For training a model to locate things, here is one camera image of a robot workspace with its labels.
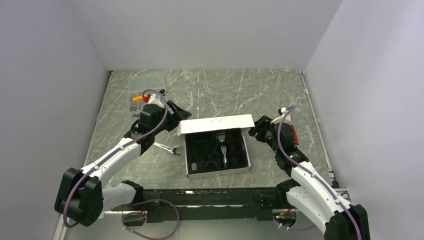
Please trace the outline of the black silver hair clipper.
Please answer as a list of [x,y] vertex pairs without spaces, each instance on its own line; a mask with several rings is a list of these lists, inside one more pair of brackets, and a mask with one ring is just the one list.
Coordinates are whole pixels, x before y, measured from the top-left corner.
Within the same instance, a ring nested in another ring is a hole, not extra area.
[[228,158],[227,158],[227,145],[226,145],[226,134],[224,132],[217,133],[219,149],[222,153],[223,167],[228,168]]

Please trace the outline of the white hair clipper box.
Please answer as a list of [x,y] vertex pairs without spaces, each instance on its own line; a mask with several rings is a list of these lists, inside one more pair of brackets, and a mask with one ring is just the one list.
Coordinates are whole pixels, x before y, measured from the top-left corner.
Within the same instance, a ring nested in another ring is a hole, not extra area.
[[[183,139],[189,180],[244,174],[251,168],[245,135],[254,127],[251,114],[183,120],[177,135]],[[217,133],[225,133],[228,167],[223,166]]]

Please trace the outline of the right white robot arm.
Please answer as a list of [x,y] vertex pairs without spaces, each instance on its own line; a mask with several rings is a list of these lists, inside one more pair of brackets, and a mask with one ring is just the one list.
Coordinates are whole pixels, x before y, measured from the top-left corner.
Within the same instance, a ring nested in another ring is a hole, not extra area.
[[248,134],[273,150],[278,167],[289,177],[276,186],[275,200],[282,207],[301,211],[326,240],[369,240],[368,214],[337,193],[298,148],[294,126],[281,117],[263,115]]

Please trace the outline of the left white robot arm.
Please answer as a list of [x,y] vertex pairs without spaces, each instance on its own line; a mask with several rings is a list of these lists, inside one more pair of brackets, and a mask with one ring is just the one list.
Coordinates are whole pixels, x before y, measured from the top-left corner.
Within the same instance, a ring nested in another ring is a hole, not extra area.
[[54,210],[63,224],[73,228],[92,225],[103,213],[118,206],[131,210],[144,203],[144,188],[130,180],[104,188],[117,172],[140,157],[155,142],[157,134],[174,130],[192,114],[173,101],[147,103],[118,144],[105,155],[81,169],[69,168],[62,176]]

